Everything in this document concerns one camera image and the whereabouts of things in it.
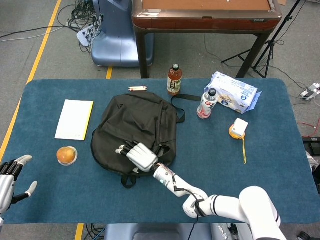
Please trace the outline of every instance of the robot finger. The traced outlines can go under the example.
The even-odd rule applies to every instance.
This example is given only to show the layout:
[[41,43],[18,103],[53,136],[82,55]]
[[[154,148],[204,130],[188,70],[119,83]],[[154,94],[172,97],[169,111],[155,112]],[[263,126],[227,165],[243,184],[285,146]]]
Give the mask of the robot finger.
[[27,199],[31,197],[31,195],[35,192],[37,185],[38,185],[38,182],[34,181],[25,193],[14,196],[11,200],[11,204],[16,204],[22,201],[23,199]]
[[125,141],[125,143],[127,146],[129,146],[132,149],[136,146],[136,144],[134,144],[133,142],[130,142],[130,141]]
[[9,162],[5,162],[1,165],[1,171],[0,171],[0,175],[5,175],[7,174],[9,168],[11,167],[12,164],[14,164],[14,160],[9,161]]
[[28,162],[30,162],[32,159],[32,156],[30,155],[24,155],[24,156],[21,156],[19,157],[17,160],[15,160],[15,162],[21,164],[21,165],[26,165]]
[[17,164],[18,164],[18,162],[17,162],[17,161],[14,161],[13,164],[12,164],[12,165],[8,168],[8,170],[6,171],[6,174],[7,174],[7,175],[11,175],[11,174],[14,172]]
[[117,150],[115,150],[115,152],[116,152],[117,154],[121,154],[121,155],[123,155],[123,156],[127,156],[127,154],[128,154],[128,151],[123,150],[123,149],[117,149]]
[[127,151],[127,152],[130,152],[132,150],[132,148],[128,145],[124,145],[123,146],[123,150]]

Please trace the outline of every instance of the bottle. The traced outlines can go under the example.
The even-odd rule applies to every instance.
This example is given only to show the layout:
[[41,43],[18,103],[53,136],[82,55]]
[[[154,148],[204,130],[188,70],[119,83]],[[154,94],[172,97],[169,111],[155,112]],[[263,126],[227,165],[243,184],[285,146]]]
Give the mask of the bottle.
[[182,79],[182,70],[179,69],[178,64],[173,64],[168,73],[167,90],[171,95],[177,95],[180,93]]
[[210,88],[208,92],[205,92],[201,97],[201,103],[198,107],[196,113],[199,118],[207,119],[211,115],[211,111],[217,104],[217,91],[214,88]]

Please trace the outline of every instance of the brown tea bottle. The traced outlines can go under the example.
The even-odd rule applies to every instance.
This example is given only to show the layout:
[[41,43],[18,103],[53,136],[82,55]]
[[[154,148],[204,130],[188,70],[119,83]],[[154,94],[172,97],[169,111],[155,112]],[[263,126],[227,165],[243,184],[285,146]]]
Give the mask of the brown tea bottle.
[[173,64],[168,73],[167,90],[171,95],[177,95],[180,93],[182,79],[182,70],[178,64]]

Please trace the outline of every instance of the black strap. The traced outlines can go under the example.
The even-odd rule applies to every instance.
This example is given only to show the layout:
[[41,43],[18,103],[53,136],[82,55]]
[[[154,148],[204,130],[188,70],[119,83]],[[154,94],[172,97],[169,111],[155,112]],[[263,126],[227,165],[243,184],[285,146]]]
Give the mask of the black strap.
[[132,188],[134,185],[136,185],[136,176],[128,176],[128,175],[122,175],[121,177],[121,183],[126,189]]
[[181,117],[178,117],[178,120],[176,121],[177,123],[183,123],[186,120],[186,112],[185,110],[183,110],[182,108],[176,107],[173,104],[173,99],[186,99],[186,100],[190,100],[190,101],[195,101],[195,102],[200,102],[201,101],[201,97],[200,96],[195,96],[195,95],[189,95],[189,94],[178,94],[178,95],[174,95],[171,98],[171,104],[172,106],[175,107],[175,109],[180,110],[183,112],[183,115]]

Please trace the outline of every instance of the notepad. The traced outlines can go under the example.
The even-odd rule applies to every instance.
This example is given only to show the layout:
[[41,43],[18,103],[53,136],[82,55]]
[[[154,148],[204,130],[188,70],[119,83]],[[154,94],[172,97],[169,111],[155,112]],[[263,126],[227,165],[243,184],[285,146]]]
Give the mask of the notepad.
[[65,100],[55,139],[85,140],[93,101]]

